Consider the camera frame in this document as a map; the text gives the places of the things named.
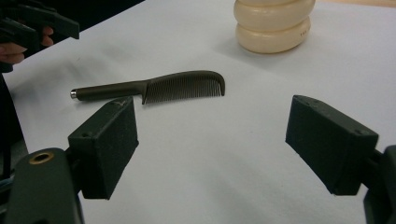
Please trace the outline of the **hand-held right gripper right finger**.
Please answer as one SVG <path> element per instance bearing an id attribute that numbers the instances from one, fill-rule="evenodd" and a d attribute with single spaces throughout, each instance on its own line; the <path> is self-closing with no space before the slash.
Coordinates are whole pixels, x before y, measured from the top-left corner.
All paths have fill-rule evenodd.
<path id="1" fill-rule="evenodd" d="M 292 97 L 286 143 L 334 195 L 355 195 L 378 134 L 320 100 Z"/>

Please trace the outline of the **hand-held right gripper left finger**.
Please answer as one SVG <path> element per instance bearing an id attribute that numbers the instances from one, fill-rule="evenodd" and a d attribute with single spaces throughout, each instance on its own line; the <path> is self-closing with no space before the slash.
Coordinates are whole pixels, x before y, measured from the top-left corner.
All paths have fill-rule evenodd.
<path id="1" fill-rule="evenodd" d="M 68 136 L 67 159 L 86 199 L 108 200 L 138 146 L 134 99 L 103 105 Z"/>

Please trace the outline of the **cream ribbed holder cup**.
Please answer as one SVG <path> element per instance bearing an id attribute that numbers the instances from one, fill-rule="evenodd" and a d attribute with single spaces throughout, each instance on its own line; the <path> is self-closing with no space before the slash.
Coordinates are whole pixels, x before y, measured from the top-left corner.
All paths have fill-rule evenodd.
<path id="1" fill-rule="evenodd" d="M 256 53 L 293 49 L 308 37 L 316 0 L 235 0 L 235 36 L 240 46 Z"/>

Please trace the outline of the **white table sheet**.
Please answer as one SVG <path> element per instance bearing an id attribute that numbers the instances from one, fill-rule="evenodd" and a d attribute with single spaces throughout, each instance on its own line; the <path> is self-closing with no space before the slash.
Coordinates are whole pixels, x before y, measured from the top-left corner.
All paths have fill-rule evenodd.
<path id="1" fill-rule="evenodd" d="M 255 54 L 233 0 L 145 0 L 6 75 L 30 151 L 67 147 L 98 110 L 74 88 L 208 69 L 223 96 L 135 105 L 139 145 L 87 224 L 365 224 L 361 196 L 331 195 L 285 141 L 294 95 L 319 99 L 396 144 L 396 7 L 319 1 L 295 49 Z"/>

